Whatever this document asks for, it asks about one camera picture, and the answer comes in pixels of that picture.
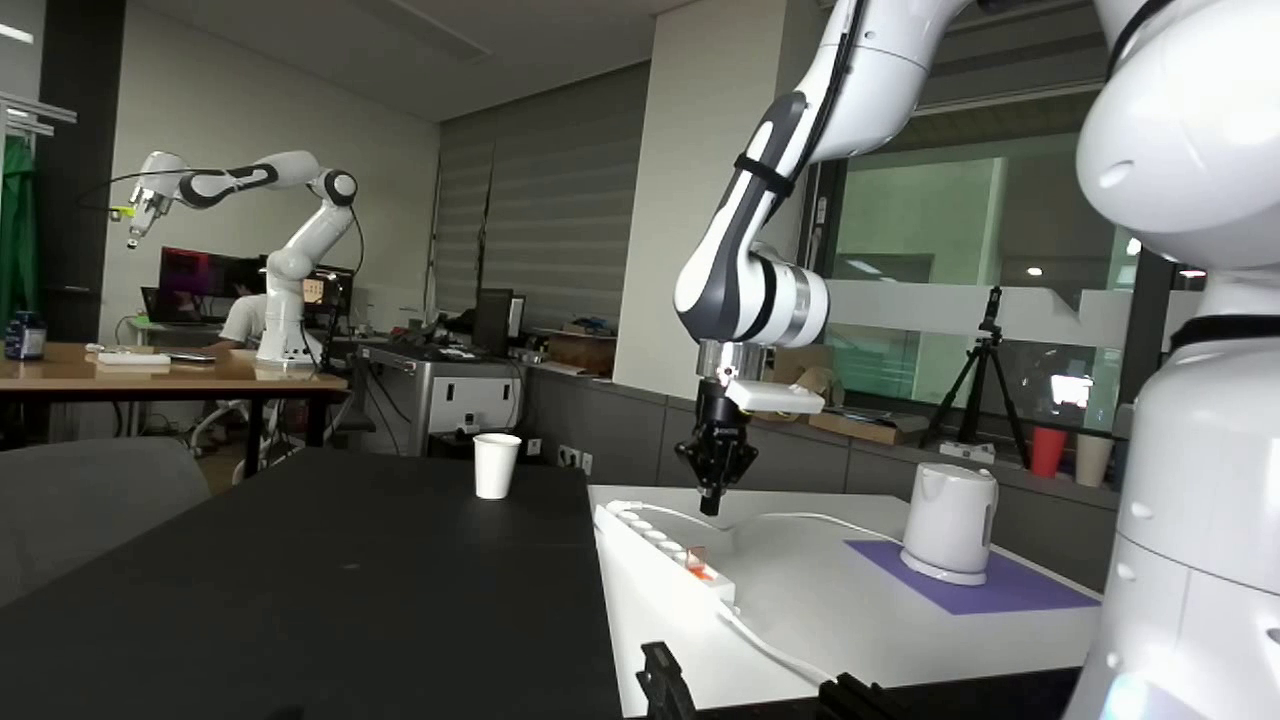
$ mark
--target window blind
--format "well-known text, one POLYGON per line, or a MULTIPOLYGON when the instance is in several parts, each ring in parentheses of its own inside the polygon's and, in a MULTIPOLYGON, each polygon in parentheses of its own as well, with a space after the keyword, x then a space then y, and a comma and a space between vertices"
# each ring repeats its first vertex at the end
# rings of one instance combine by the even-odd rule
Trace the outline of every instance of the window blind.
POLYGON ((611 71, 439 130, 435 309, 523 297, 523 330, 618 316, 646 67, 611 71))

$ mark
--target light stand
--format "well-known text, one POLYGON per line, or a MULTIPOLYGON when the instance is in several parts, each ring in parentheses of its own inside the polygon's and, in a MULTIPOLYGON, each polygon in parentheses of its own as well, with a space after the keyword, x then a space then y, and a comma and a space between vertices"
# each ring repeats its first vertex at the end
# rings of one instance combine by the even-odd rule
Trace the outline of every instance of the light stand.
POLYGON ((1012 396, 1009 396, 1009 379, 1002 379, 1002 366, 998 366, 1002 332, 998 332, 996 316, 998 316, 998 287, 989 294, 989 314, 976 325, 976 343, 969 349, 969 362, 963 362, 954 385, 947 390, 944 406, 934 406, 934 414, 927 418, 919 449, 927 449, 934 441, 934 431, 944 427, 944 420, 954 407, 954 394, 963 390, 969 372, 973 372, 973 385, 969 385, 969 406, 963 406, 954 441, 960 443, 976 441, 976 420, 980 420, 980 406, 983 406, 983 379, 989 379, 989 369, 996 369, 996 385, 998 385, 998 402, 1002 402, 1002 420, 1009 420, 1012 443, 1014 443, 1023 467, 1032 467, 1032 453, 1027 453, 1023 427, 1014 420, 1014 407, 1012 407, 1012 396))

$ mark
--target purple mat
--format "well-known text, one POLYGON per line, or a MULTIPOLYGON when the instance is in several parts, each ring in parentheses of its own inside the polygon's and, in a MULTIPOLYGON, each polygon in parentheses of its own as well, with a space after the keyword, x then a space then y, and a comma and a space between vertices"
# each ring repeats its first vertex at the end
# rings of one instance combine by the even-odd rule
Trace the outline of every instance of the purple mat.
POLYGON ((944 583, 944 581, 910 573, 898 561, 898 544, 850 542, 848 549, 856 549, 862 561, 871 561, 876 570, 882 570, 887 578, 894 578, 898 583, 927 598, 930 605, 939 605, 953 615, 1047 612, 1047 609, 1091 609, 1095 605, 1091 598, 1085 598, 1052 578, 1039 578, 1009 556, 996 556, 996 553, 989 561, 983 583, 944 583))

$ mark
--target white table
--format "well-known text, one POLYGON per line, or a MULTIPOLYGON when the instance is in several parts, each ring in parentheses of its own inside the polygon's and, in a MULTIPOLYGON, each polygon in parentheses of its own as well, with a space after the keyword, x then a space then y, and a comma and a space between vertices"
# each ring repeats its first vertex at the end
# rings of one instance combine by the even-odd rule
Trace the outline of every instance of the white table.
POLYGON ((1095 627, 1086 590, 998 549, 990 564, 1014 564, 1085 605, 954 615, 862 561, 848 542, 866 542, 862 549, 898 542, 909 506, 894 497, 729 493, 720 517, 696 529, 703 517, 690 489, 590 486, 590 512, 623 716, 646 710, 637 683, 646 641, 674 653, 696 710, 815 696, 815 683, 733 631, 714 615, 711 583, 615 517, 640 517, 722 573, 757 641, 819 681, 850 673, 862 683, 904 687, 1078 667, 1095 627))

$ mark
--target green curtain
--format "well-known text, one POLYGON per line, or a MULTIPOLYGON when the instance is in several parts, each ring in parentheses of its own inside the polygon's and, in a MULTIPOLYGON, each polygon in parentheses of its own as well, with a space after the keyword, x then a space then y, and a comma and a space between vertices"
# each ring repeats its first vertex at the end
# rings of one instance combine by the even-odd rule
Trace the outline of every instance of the green curtain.
POLYGON ((3 138, 0 195, 0 321, 37 314, 37 148, 28 138, 3 138))

